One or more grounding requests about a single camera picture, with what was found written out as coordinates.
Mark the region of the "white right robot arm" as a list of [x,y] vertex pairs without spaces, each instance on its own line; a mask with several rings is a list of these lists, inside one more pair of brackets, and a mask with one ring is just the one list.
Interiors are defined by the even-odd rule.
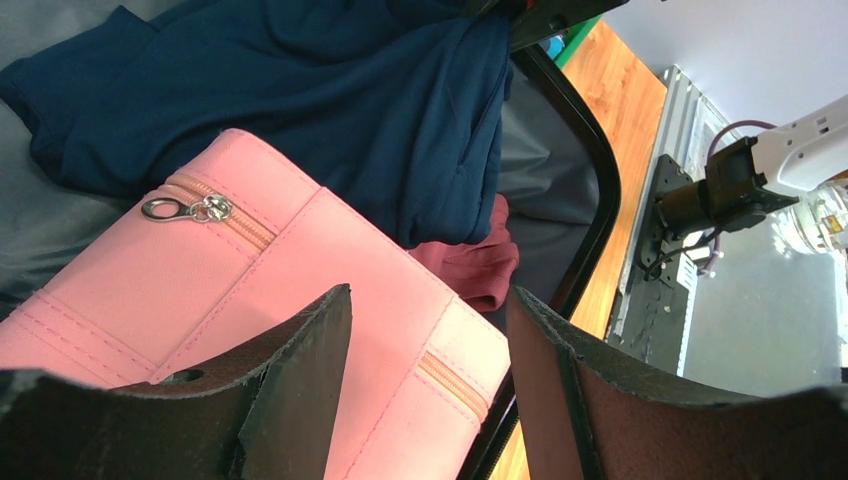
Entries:
[[[620,7],[618,1],[509,1],[510,49],[531,47],[582,21]],[[658,196],[653,211],[684,237],[751,228],[790,207],[847,168],[847,99],[841,97],[787,124],[745,136],[710,156],[704,179]]]

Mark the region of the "green plastic tray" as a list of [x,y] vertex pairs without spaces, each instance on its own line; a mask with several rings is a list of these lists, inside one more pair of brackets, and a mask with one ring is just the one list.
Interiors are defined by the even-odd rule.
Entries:
[[559,69],[563,69],[577,48],[600,20],[601,17],[596,16],[583,21],[562,33],[540,41],[538,45]]

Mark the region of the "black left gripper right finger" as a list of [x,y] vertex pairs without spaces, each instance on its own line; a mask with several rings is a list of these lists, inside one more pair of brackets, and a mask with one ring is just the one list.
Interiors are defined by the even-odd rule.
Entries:
[[847,389],[772,398],[667,373],[565,320],[522,288],[506,303],[519,420],[534,479],[843,479]]

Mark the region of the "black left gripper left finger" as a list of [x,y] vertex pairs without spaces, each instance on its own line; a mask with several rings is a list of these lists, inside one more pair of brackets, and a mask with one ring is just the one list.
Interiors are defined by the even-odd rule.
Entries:
[[320,479],[352,329],[335,286],[284,323],[158,383],[1,374],[5,479]]

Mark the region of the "aluminium frame rail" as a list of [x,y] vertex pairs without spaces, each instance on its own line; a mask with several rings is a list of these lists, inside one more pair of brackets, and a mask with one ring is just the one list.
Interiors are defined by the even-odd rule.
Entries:
[[664,232],[653,202],[703,178],[709,146],[727,120],[678,66],[666,69],[661,81],[667,94],[606,341],[649,365],[682,375],[698,275],[692,260],[675,256],[646,278],[658,256],[682,244]]

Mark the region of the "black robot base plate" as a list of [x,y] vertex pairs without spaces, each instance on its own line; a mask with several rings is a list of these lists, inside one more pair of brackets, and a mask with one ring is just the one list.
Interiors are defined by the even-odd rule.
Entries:
[[654,203],[691,183],[671,156],[657,158],[606,335],[611,346],[678,376],[685,367],[697,274],[689,258],[668,255],[683,241],[666,232]]

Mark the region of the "pinkish maroon garment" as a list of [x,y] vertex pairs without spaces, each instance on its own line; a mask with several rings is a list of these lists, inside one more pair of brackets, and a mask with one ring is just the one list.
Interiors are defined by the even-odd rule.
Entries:
[[513,272],[520,263],[519,248],[507,229],[509,205],[498,194],[490,217],[491,230],[477,244],[428,242],[409,254],[440,278],[472,308],[488,313],[505,302]]

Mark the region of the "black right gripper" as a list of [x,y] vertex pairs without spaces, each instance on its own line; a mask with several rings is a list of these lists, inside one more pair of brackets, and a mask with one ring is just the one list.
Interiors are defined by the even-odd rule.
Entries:
[[470,0],[464,2],[463,15],[505,14],[510,19],[509,48],[516,52],[627,3],[629,0]]

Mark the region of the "navy blue garment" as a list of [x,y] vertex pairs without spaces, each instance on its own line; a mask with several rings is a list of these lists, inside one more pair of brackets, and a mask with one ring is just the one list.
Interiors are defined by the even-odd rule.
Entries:
[[222,131],[254,134],[405,248],[490,230],[509,18],[459,1],[125,8],[1,72],[61,186],[141,196]]

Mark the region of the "pink leather toiletry bag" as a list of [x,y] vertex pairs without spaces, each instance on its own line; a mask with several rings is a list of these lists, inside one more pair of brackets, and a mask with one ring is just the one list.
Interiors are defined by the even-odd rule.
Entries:
[[502,333],[283,154],[236,129],[1,324],[1,363],[158,382],[348,284],[329,479],[454,479],[509,367]]

